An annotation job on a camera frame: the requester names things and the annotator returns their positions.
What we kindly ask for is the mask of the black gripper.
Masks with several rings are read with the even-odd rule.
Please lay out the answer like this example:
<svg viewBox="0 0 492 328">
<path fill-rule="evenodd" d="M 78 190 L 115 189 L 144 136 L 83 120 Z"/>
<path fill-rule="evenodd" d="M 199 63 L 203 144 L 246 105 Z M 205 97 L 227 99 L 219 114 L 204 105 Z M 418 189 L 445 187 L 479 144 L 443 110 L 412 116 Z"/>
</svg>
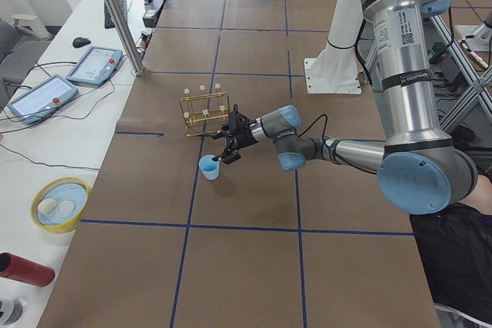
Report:
<svg viewBox="0 0 492 328">
<path fill-rule="evenodd" d="M 228 115 L 228 123 L 221 127 L 221 131 L 211 136 L 218 140 L 225 138 L 225 148 L 221 154 L 221 161 L 224 164 L 231 164 L 241 158 L 239 150 L 244 147 L 256 144 L 251 130 L 251 121 L 238 110 L 238 105 L 234 104 L 232 112 Z"/>
</svg>

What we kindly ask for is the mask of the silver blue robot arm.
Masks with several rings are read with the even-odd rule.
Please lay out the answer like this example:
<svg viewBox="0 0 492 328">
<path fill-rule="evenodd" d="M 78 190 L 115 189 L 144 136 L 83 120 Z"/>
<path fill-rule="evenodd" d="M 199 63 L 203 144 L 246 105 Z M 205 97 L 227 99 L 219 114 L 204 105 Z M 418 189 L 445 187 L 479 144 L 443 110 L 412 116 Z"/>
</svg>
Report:
<svg viewBox="0 0 492 328">
<path fill-rule="evenodd" d="M 381 193 L 408 214 L 432 214 L 474 191 L 477 168 L 439 124 L 422 18 L 439 15 L 451 0 L 359 0 L 373 28 L 381 73 L 383 142 L 302 137 L 298 110 L 288 105 L 254 120 L 233 110 L 218 132 L 226 145 L 218 155 L 230 164 L 240 149 L 269 139 L 286 171 L 310 160 L 348 165 L 377 176 Z"/>
</svg>

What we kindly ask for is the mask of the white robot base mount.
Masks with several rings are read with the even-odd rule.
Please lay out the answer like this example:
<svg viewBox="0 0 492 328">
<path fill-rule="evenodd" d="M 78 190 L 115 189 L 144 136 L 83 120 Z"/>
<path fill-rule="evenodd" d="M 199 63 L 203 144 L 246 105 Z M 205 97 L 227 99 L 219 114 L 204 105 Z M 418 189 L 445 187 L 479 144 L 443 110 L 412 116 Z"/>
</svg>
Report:
<svg viewBox="0 0 492 328">
<path fill-rule="evenodd" d="M 361 0 L 337 0 L 325 49 L 304 60 L 309 94 L 360 94 L 355 43 L 363 21 Z"/>
</svg>

